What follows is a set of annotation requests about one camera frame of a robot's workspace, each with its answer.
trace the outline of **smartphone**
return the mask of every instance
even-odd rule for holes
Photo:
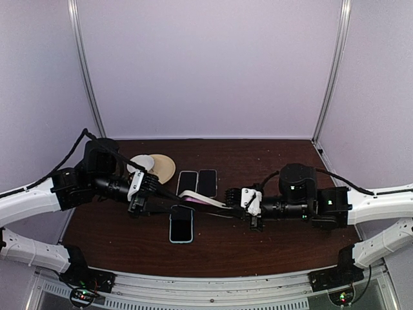
[[[183,191],[190,190],[195,192],[198,184],[198,172],[196,171],[181,171],[179,173],[178,186],[176,194],[179,195]]]
[[[169,241],[190,243],[194,239],[193,210],[181,205],[173,205],[169,216]]]
[[[217,170],[200,170],[197,193],[214,198],[217,196]]]

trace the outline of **paper plate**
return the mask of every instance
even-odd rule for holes
[[[169,181],[175,174],[176,166],[172,158],[162,154],[151,154],[154,161],[154,167],[149,173],[155,174],[159,178],[160,184]]]
[[[147,171],[152,169],[155,165],[155,160],[153,159],[153,157],[151,157],[149,155],[137,155],[137,156],[131,158],[130,160],[133,161],[134,163],[137,163],[138,165],[144,167]],[[129,173],[133,173],[136,170],[135,168],[133,168],[130,165],[127,165],[126,169],[128,169]]]

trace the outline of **brown tabletop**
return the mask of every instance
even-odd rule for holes
[[[179,171],[216,169],[217,199],[225,189],[262,181],[287,163],[323,168],[311,142],[303,140],[146,140],[119,141],[121,153],[165,154],[177,172],[166,184],[175,191]],[[318,175],[319,188],[331,187],[328,176]],[[277,179],[266,186],[277,194]],[[127,206],[113,201],[76,209],[64,244],[79,246],[89,265],[114,271],[159,276],[251,276],[288,273],[337,263],[338,251],[356,243],[353,227],[320,231],[300,221],[265,222],[264,232],[250,231],[238,219],[194,215],[194,241],[169,242],[167,214],[129,217]]]

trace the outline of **black mounting bracket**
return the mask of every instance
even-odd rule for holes
[[[250,216],[250,229],[262,232],[264,229],[263,220],[258,216]]]
[[[354,265],[354,244],[340,250],[336,267],[312,271],[308,274],[313,292],[350,285],[364,279],[363,270]]]
[[[61,279],[74,286],[94,292],[111,293],[114,286],[114,273],[91,269],[88,267],[83,253],[78,247],[65,246],[70,256],[70,267],[60,274]]]

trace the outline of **white wall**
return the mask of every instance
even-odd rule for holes
[[[111,138],[310,138],[341,1],[79,0]]]
[[[353,1],[320,142],[336,172],[362,187],[413,182],[412,17],[410,0]],[[361,228],[371,235],[392,222]],[[412,257],[409,247],[386,259],[403,309],[413,304]]]
[[[96,132],[65,0],[0,0],[0,192],[36,181]],[[80,160],[79,150],[70,164]],[[67,212],[8,228],[56,243]],[[1,309],[22,309],[33,269],[0,261]]]

